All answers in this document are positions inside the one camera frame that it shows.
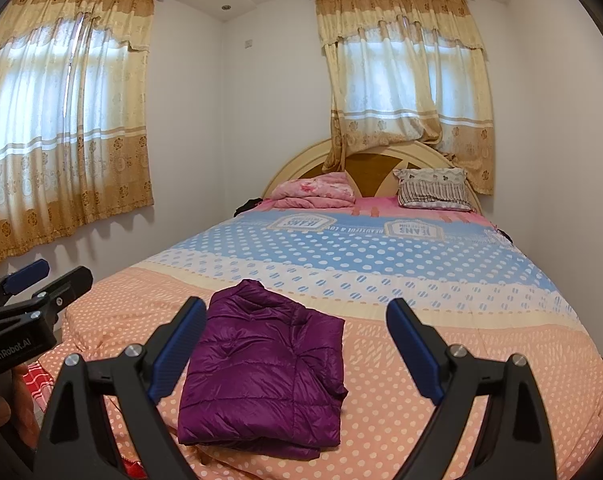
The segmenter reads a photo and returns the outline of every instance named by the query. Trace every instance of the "pillow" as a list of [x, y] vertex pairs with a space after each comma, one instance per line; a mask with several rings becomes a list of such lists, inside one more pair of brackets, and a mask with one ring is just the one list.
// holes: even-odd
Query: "pillow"
[[399, 205], [417, 209], [472, 211], [466, 188], [466, 170], [441, 168], [395, 170]]

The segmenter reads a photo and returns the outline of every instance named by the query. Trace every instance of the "sheer curtain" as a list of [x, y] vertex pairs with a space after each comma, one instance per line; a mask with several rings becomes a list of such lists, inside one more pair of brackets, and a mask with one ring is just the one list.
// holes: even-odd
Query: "sheer curtain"
[[0, 18], [0, 261], [152, 205], [153, 0], [13, 0]]
[[465, 0], [317, 0], [333, 88], [325, 171], [421, 140], [492, 194], [494, 127], [483, 44]]

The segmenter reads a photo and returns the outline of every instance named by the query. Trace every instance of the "wooden headboard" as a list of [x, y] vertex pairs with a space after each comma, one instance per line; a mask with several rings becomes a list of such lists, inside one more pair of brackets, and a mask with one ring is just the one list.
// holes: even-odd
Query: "wooden headboard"
[[[320, 175], [321, 168], [330, 150], [330, 140], [323, 140], [299, 153], [287, 163], [270, 181], [264, 197], [282, 182], [294, 178], [310, 178]], [[371, 148], [346, 158], [345, 171], [355, 189], [355, 195], [394, 196], [399, 181], [392, 170], [404, 168], [452, 168], [453, 165], [441, 153], [418, 141], [394, 144], [393, 146]], [[475, 192], [467, 184], [470, 202], [481, 213], [481, 204]]]

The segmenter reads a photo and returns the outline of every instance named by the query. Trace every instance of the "puffer jacket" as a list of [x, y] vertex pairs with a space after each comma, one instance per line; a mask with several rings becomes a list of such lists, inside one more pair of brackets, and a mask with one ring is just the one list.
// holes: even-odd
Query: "puffer jacket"
[[340, 443], [344, 320], [243, 280], [215, 293], [192, 352], [181, 444], [311, 460]]

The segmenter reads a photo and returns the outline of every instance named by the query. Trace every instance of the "polka dot bedspread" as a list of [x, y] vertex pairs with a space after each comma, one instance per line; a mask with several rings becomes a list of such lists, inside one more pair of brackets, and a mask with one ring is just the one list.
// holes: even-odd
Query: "polka dot bedspread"
[[[189, 296], [209, 302], [216, 290], [260, 280], [345, 319], [341, 445], [309, 462], [179, 446], [192, 469], [206, 480], [393, 478], [433, 412], [385, 328], [386, 304], [403, 297], [448, 343], [485, 358], [528, 357], [549, 412], [559, 479], [571, 478], [603, 433], [603, 360], [552, 282], [485, 218], [399, 209], [383, 199], [339, 210], [267, 209], [98, 282], [67, 309], [64, 342], [41, 366], [56, 377], [71, 352], [87, 360], [117, 355], [170, 321]], [[173, 435], [184, 379], [158, 405]], [[484, 409], [478, 399], [446, 478], [463, 474]], [[107, 399], [107, 410], [122, 455], [137, 460], [116, 399]]]

